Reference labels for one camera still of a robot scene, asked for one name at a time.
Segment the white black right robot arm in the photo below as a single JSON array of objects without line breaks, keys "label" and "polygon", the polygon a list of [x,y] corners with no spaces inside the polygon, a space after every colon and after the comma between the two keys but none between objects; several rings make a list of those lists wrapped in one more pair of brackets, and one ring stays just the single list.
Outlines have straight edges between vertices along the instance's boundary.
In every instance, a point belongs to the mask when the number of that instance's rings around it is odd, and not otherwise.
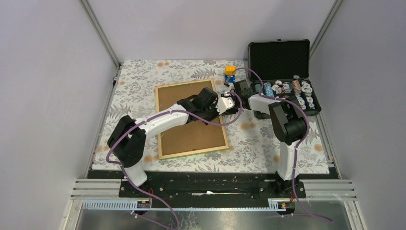
[{"label": "white black right robot arm", "polygon": [[308,119],[295,97],[279,98],[253,92],[246,80],[233,83],[232,89],[221,95],[226,98],[227,109],[223,115],[251,110],[270,116],[273,132],[280,141],[280,163],[275,183],[275,193],[287,197],[293,192],[291,180],[299,175],[296,168],[298,148],[309,132]]}]

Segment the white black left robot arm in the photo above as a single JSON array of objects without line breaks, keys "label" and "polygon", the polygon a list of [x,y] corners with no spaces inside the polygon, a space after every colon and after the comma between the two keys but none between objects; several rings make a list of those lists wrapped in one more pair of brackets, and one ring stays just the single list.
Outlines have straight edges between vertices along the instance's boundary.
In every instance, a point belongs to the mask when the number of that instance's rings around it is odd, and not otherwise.
[{"label": "white black left robot arm", "polygon": [[147,175],[141,163],[147,139],[199,118],[214,120],[219,115],[215,108],[217,100],[218,94],[205,87],[197,95],[181,99],[152,116],[136,120],[125,115],[118,121],[108,139],[108,155],[113,154],[118,159],[115,163],[131,182],[130,191],[135,196],[142,197],[148,192]]}]

